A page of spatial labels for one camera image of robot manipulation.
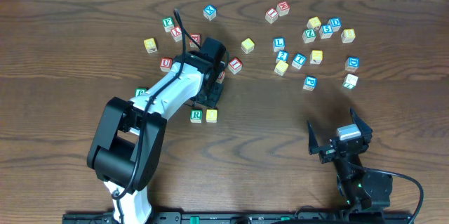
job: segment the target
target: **wooden table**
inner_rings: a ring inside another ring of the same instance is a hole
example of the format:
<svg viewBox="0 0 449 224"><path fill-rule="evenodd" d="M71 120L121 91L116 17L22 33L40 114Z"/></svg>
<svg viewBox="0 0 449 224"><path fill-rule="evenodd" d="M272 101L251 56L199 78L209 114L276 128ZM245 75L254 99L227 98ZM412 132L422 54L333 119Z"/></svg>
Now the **wooden table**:
<svg viewBox="0 0 449 224"><path fill-rule="evenodd" d="M321 142L349 124L349 108L373 129L365 166L405 173L424 187L417 223L449 222L449 0L0 0L0 219L59 223L67 211L106 211L112 201L86 155L106 102L129 99L181 53L162 18L178 7L185 28L224 43L243 70L227 72L218 123L192 124L181 107L168 123L149 185L154 206L185 211L287 211L344 205L332 164L307 153L306 120ZM208 21L202 10L218 9ZM307 20L340 17L340 32L304 44ZM154 37L159 51L147 54ZM246 55L241 42L255 50ZM320 65L274 73L272 39L291 62L321 49ZM361 59L357 87L342 88L348 56ZM305 76L318 86L303 91ZM413 211L415 185L394 179L390 210Z"/></svg>

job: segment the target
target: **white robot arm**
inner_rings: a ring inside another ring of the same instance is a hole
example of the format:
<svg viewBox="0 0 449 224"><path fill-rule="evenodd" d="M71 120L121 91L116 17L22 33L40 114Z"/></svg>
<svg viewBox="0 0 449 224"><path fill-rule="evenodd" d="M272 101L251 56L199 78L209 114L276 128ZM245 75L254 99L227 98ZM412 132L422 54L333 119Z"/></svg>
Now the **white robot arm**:
<svg viewBox="0 0 449 224"><path fill-rule="evenodd" d="M226 67L221 62L225 51L219 41L207 38L200 51L190 51L184 58L177 56L170 72L142 95L129 101L113 98L107 103L88 154L88 166L104 181L109 192L117 196L126 189L133 168L139 163L132 188L120 200L113 200L117 222L138 224L149 218L152 207L147 198L147 184L159 163L166 123L189 99L215 107L222 91L222 84L216 79ZM149 100L153 101L143 125ZM117 131L140 135L144 126L141 155L137 158L135 145L118 137Z"/></svg>

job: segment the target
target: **toy block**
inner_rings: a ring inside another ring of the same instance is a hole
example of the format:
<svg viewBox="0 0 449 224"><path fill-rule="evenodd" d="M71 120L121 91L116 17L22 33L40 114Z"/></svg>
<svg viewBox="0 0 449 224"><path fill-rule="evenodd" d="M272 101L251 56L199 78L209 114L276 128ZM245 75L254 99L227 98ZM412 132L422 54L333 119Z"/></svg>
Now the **toy block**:
<svg viewBox="0 0 449 224"><path fill-rule="evenodd" d="M204 17L208 19L209 21L213 20L217 16L217 9L213 7L212 5L208 5L204 8L203 11Z"/></svg>
<svg viewBox="0 0 449 224"><path fill-rule="evenodd" d="M144 40L143 44L145 45L145 48L147 49L148 53L157 52L157 46L156 42L154 41L154 38Z"/></svg>
<svg viewBox="0 0 449 224"><path fill-rule="evenodd" d="M281 2L277 5L276 11L279 13L279 16L287 15L290 11L290 5L287 1Z"/></svg>
<svg viewBox="0 0 449 224"><path fill-rule="evenodd" d="M316 33L313 29L307 29L302 34L302 40L304 40L304 43L313 42L316 38Z"/></svg>
<svg viewBox="0 0 449 224"><path fill-rule="evenodd" d="M350 57L348 58L348 60L346 60L346 65L344 66L344 69L349 72L355 72L358 69L358 64L359 64L358 58Z"/></svg>
<svg viewBox="0 0 449 224"><path fill-rule="evenodd" d="M250 53L254 50L254 42L251 41L251 39L247 38L246 40L242 41L241 43L241 50L245 52L245 54Z"/></svg>
<svg viewBox="0 0 449 224"><path fill-rule="evenodd" d="M293 59L292 66L300 70L305 63L306 57L300 53L297 53L295 59Z"/></svg>
<svg viewBox="0 0 449 224"><path fill-rule="evenodd" d="M192 110L190 112L190 122L191 123L201 123L203 119L203 111L202 110Z"/></svg>
<svg viewBox="0 0 449 224"><path fill-rule="evenodd" d="M147 89L145 89L145 88L136 88L135 92L134 92L134 96L137 97L139 95L142 95L143 93L145 93L145 91L147 91Z"/></svg>
<svg viewBox="0 0 449 224"><path fill-rule="evenodd" d="M198 45L201 46L201 35L200 34L190 34L190 37L197 42ZM191 40L190 41L190 47L196 48L195 43Z"/></svg>
<svg viewBox="0 0 449 224"><path fill-rule="evenodd" d="M172 30L170 30L171 32L171 36L173 37L173 39L178 42L178 41L182 41L182 32L181 32L181 28L180 27L175 27Z"/></svg>
<svg viewBox="0 0 449 224"><path fill-rule="evenodd" d="M328 25L332 27L333 32L340 30L340 28L342 27L342 23L339 18L331 18L328 22Z"/></svg>
<svg viewBox="0 0 449 224"><path fill-rule="evenodd" d="M273 52L278 52L286 47L286 40L282 37L273 39Z"/></svg>
<svg viewBox="0 0 449 224"><path fill-rule="evenodd" d="M162 19L163 28L166 30L166 32L169 32L173 28L175 28L175 22L173 22L172 17L167 17Z"/></svg>
<svg viewBox="0 0 449 224"><path fill-rule="evenodd" d="M288 68L288 63L284 61L279 61L276 67L274 68L275 73L283 76L284 73L286 73Z"/></svg>
<svg viewBox="0 0 449 224"><path fill-rule="evenodd" d="M356 38L356 33L353 29L345 29L342 33L342 41L343 43L352 42Z"/></svg>
<svg viewBox="0 0 449 224"><path fill-rule="evenodd" d="M304 90L313 91L316 87L316 82L318 80L315 77L306 77L304 80L304 86L302 87Z"/></svg>
<svg viewBox="0 0 449 224"><path fill-rule="evenodd" d="M218 75L218 77L217 77L217 83L219 83L219 84L222 84L223 83L223 79L225 79L225 71L222 71L219 75Z"/></svg>
<svg viewBox="0 0 449 224"><path fill-rule="evenodd" d="M321 27L321 21L318 17L313 17L307 22L307 28L318 31Z"/></svg>
<svg viewBox="0 0 449 224"><path fill-rule="evenodd" d="M279 51L278 56L276 56L276 63L279 61L287 62L288 60L288 52L287 51Z"/></svg>
<svg viewBox="0 0 449 224"><path fill-rule="evenodd" d="M209 123L217 123L218 111L216 109L207 109L206 121Z"/></svg>
<svg viewBox="0 0 449 224"><path fill-rule="evenodd" d="M311 51L310 64L320 64L323 60L323 51Z"/></svg>
<svg viewBox="0 0 449 224"><path fill-rule="evenodd" d="M265 20L267 20L270 24L273 24L279 17L278 11L274 10L274 8L271 8L267 11L265 14Z"/></svg>
<svg viewBox="0 0 449 224"><path fill-rule="evenodd" d="M242 67L243 67L243 65L241 64L241 61L237 58L232 59L228 65L228 68L232 72L232 74L239 73L239 71L241 71Z"/></svg>
<svg viewBox="0 0 449 224"><path fill-rule="evenodd" d="M171 58L162 58L161 59L161 70L163 72L169 72L171 69L171 65L173 64L173 60Z"/></svg>
<svg viewBox="0 0 449 224"><path fill-rule="evenodd" d="M330 25L322 25L320 28L320 38L327 39L332 36L332 27Z"/></svg>
<svg viewBox="0 0 449 224"><path fill-rule="evenodd" d="M352 89L352 88L354 88L356 86L357 80L358 80L357 76L354 76L353 74L348 74L344 78L343 87Z"/></svg>

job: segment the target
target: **yellow block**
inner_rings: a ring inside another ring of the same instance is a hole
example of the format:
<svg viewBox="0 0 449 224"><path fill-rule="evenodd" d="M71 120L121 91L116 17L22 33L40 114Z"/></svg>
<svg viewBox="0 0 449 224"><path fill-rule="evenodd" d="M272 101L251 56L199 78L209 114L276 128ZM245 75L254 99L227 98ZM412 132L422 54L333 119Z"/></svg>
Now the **yellow block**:
<svg viewBox="0 0 449 224"><path fill-rule="evenodd" d="M284 62L284 61L279 61L278 64L276 65L276 69L282 73L284 73L285 71L287 71L288 68L288 63Z"/></svg>
<svg viewBox="0 0 449 224"><path fill-rule="evenodd" d="M353 29L345 29L343 32L345 38L356 38L356 33Z"/></svg>
<svg viewBox="0 0 449 224"><path fill-rule="evenodd" d="M244 40L241 45L246 49L246 50L250 50L252 47L254 47L254 42L251 41L251 39L247 38L246 40Z"/></svg>
<svg viewBox="0 0 449 224"><path fill-rule="evenodd" d="M309 23L310 23L312 28L321 26L321 21L320 21L320 19L318 19L318 17L311 18L309 20Z"/></svg>
<svg viewBox="0 0 449 224"><path fill-rule="evenodd" d="M146 40L143 41L143 43L145 44L145 48L147 50L149 50L151 48L157 48L156 47L156 42L154 42L154 38L146 39Z"/></svg>
<svg viewBox="0 0 449 224"><path fill-rule="evenodd" d="M210 123L217 122L218 111L216 109L207 109L206 110L206 121Z"/></svg>
<svg viewBox="0 0 449 224"><path fill-rule="evenodd" d="M323 59L323 51L311 51L311 59L312 60L322 60Z"/></svg>

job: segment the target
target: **green connector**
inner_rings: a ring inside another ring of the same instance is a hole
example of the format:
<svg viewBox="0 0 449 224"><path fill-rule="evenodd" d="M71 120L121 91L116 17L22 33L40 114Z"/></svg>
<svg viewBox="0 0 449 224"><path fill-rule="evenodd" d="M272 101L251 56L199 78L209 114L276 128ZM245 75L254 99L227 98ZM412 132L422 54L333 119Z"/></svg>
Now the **green connector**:
<svg viewBox="0 0 449 224"><path fill-rule="evenodd" d="M199 224L199 217L190 217L190 224Z"/></svg>

